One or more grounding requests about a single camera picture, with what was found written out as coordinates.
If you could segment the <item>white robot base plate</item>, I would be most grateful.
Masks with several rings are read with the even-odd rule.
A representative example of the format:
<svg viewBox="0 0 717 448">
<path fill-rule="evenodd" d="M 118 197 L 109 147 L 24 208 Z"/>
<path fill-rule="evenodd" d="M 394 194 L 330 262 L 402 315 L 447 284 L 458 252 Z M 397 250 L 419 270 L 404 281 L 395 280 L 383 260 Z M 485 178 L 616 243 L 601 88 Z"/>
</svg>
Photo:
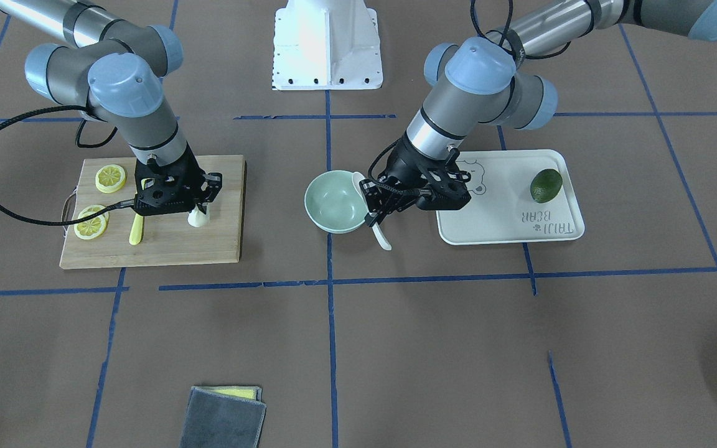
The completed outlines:
<svg viewBox="0 0 717 448">
<path fill-rule="evenodd" d="M 378 14 L 364 1 L 288 1 L 274 26 L 274 90 L 382 87 Z"/>
</svg>

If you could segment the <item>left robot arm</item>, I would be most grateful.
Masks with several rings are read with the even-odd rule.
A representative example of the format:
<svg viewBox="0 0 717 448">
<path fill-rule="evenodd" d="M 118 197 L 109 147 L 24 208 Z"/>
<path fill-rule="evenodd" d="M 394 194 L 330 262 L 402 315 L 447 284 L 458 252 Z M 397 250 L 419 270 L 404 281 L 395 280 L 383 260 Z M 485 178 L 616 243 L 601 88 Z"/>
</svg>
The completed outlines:
<svg viewBox="0 0 717 448">
<path fill-rule="evenodd" d="M 471 177 L 456 161 L 478 124 L 531 130 L 549 122 L 557 91 L 543 77 L 521 73 L 527 60 L 558 56 L 574 40 L 617 24 L 717 42 L 717 1 L 555 1 L 487 32 L 474 8 L 470 17 L 475 36 L 430 51 L 424 76 L 431 91 L 402 136 L 380 153 L 386 167 L 359 182 L 367 226 L 410 206 L 466 206 Z"/>
</svg>

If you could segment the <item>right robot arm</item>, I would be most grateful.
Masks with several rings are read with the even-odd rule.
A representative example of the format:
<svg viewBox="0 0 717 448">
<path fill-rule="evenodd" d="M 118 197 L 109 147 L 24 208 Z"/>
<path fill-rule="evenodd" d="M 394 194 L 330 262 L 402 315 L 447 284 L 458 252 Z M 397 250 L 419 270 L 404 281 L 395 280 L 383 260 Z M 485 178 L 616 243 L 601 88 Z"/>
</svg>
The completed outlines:
<svg viewBox="0 0 717 448">
<path fill-rule="evenodd" d="M 32 49 L 26 80 L 57 110 L 121 133 L 136 156 L 138 215 L 207 214 L 222 175 L 199 167 L 165 97 L 162 78 L 183 62 L 173 31 L 139 27 L 83 1 L 0 1 L 0 12 L 63 40 Z"/>
</svg>

